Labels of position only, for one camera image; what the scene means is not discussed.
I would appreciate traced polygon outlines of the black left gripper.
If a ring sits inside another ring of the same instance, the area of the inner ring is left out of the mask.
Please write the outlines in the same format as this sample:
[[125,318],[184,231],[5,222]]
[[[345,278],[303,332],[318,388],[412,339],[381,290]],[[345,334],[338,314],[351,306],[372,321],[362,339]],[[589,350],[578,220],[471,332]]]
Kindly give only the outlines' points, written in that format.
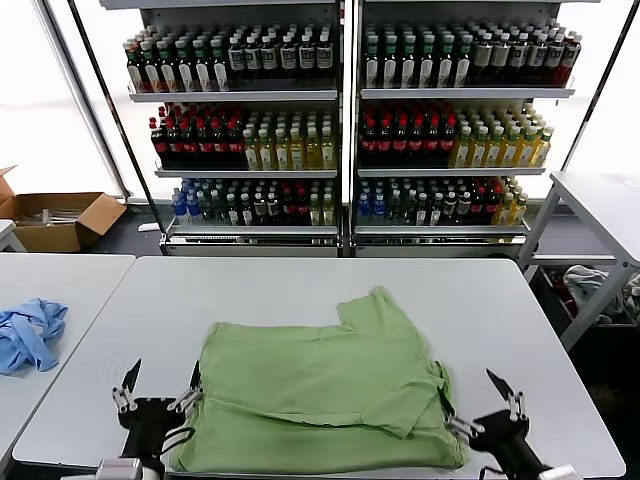
[[203,394],[200,365],[195,363],[189,387],[175,400],[159,397],[134,399],[133,390],[140,367],[141,360],[138,359],[125,373],[121,385],[111,391],[119,424],[128,431],[121,456],[159,459],[195,434],[193,427],[185,427],[184,424],[185,414]]

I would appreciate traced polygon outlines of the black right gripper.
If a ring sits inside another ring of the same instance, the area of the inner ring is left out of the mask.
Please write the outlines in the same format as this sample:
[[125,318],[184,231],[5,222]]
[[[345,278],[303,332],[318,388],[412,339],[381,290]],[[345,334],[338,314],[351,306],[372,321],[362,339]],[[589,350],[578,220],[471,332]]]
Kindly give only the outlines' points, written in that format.
[[469,440],[472,450],[489,453],[502,471],[546,471],[544,464],[526,441],[529,421],[525,411],[525,395],[514,391],[506,380],[490,369],[486,373],[508,410],[500,410],[474,422],[459,417],[443,388],[438,389],[447,427],[456,435]]

